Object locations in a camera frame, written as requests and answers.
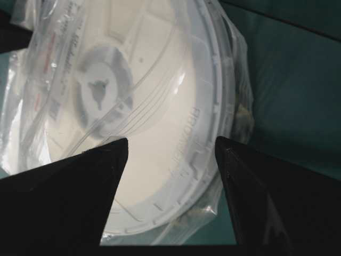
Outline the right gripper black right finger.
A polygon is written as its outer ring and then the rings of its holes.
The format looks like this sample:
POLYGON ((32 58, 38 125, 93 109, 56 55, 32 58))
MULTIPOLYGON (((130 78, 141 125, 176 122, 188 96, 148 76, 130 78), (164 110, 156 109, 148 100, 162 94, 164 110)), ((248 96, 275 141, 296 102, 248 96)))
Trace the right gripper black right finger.
POLYGON ((251 255, 340 255, 340 181, 219 136, 236 243, 251 255))

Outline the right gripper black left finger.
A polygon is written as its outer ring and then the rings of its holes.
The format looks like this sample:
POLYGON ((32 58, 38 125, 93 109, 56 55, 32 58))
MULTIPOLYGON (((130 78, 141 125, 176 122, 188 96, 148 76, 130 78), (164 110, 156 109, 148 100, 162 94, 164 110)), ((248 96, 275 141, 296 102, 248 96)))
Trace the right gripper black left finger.
POLYGON ((118 139, 1 179, 1 255, 95 255, 128 159, 118 139))

